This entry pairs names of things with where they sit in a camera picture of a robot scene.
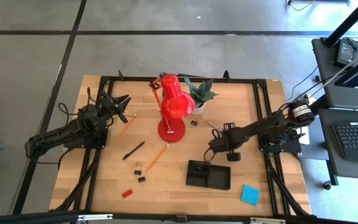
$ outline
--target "white pot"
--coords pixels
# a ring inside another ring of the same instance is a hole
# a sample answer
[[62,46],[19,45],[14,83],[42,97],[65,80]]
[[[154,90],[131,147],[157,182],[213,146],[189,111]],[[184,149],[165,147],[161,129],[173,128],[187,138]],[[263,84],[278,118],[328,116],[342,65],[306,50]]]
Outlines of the white pot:
[[191,113],[195,115],[201,114],[204,111],[204,107],[205,107],[205,103],[203,103],[203,105],[200,106],[199,108],[195,108]]

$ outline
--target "black pen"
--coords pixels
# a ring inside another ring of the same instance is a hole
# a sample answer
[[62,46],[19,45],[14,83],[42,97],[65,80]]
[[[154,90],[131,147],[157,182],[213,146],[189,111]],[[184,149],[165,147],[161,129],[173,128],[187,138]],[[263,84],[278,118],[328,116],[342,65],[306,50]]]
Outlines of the black pen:
[[124,158],[122,158],[122,160],[128,158],[128,157],[129,157],[132,153],[134,153],[138,148],[140,148],[141,146],[143,146],[143,144],[144,144],[145,142],[146,142],[146,141],[144,141],[144,142],[140,143],[138,146],[136,146],[136,148],[135,148],[134,150],[132,150],[130,153],[126,154],[126,155],[124,156]]

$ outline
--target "lamp shade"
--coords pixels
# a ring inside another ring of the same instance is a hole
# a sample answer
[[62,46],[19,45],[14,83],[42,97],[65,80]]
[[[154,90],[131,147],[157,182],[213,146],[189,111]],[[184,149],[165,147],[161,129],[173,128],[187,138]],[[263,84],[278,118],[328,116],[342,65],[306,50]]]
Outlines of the lamp shade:
[[178,77],[174,74],[165,75],[161,79],[165,97],[162,100],[161,112],[166,119],[182,119],[195,108],[192,97],[181,90]]

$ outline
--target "red desk lamp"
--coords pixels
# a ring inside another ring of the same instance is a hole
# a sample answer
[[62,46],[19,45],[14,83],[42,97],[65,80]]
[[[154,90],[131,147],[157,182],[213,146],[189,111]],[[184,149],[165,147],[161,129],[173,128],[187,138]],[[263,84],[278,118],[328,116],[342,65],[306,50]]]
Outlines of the red desk lamp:
[[[160,107],[162,120],[158,124],[160,137],[167,142],[177,142],[185,135],[185,123],[182,118],[188,116],[196,107],[192,97],[181,90],[178,77],[175,74],[161,73],[149,85]],[[162,86],[165,94],[162,103],[157,96],[157,90]]]

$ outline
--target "green plant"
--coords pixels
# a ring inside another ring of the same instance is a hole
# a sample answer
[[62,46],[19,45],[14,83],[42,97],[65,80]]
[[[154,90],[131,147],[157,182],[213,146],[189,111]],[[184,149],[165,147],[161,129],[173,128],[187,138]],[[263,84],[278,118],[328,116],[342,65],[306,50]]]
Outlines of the green plant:
[[217,94],[210,91],[212,87],[212,82],[214,79],[208,81],[203,81],[202,84],[197,88],[188,77],[184,77],[185,83],[189,86],[190,96],[196,102],[196,108],[199,108],[204,105],[208,100],[212,100]]

